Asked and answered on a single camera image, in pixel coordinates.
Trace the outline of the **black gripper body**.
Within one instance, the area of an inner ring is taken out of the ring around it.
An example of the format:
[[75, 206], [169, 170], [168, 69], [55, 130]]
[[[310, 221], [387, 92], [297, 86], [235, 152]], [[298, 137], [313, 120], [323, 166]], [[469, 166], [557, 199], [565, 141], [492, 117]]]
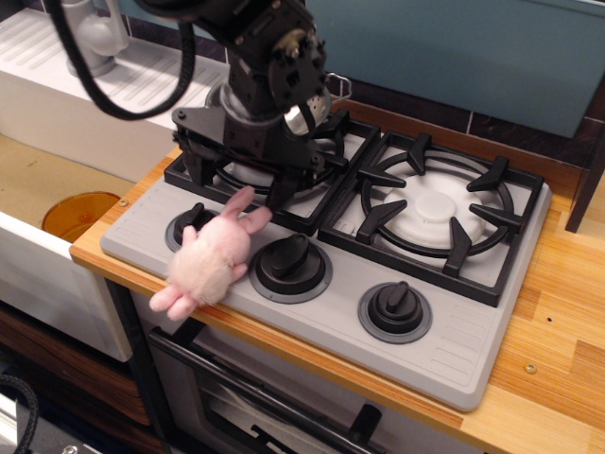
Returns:
[[220, 107], [178, 108], [172, 113], [174, 133], [183, 156], [184, 145], [203, 144], [213, 151], [213, 178], [228, 163], [276, 175], [287, 167], [303, 169], [313, 178], [325, 168], [319, 147], [287, 130], [282, 118], [250, 124], [235, 120]]

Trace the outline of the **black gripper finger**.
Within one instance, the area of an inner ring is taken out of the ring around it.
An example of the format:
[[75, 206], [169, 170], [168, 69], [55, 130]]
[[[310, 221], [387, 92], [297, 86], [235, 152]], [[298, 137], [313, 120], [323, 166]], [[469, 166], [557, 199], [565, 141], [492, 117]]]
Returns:
[[273, 213], [283, 209], [305, 184], [305, 171], [296, 167], [287, 167], [278, 172], [268, 191], [266, 207]]
[[183, 147], [183, 160], [191, 180], [204, 186], [213, 180], [213, 151], [203, 144], [188, 143]]

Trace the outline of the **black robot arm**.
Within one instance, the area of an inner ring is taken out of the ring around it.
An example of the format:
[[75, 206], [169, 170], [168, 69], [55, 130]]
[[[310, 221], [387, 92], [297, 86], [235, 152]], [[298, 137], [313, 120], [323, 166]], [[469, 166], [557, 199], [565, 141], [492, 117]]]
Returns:
[[142, 1], [148, 13], [198, 26], [227, 50], [230, 71], [213, 107], [172, 114], [195, 184], [229, 162], [272, 174], [266, 205], [282, 209], [316, 180], [313, 140], [330, 110], [324, 41], [302, 1]]

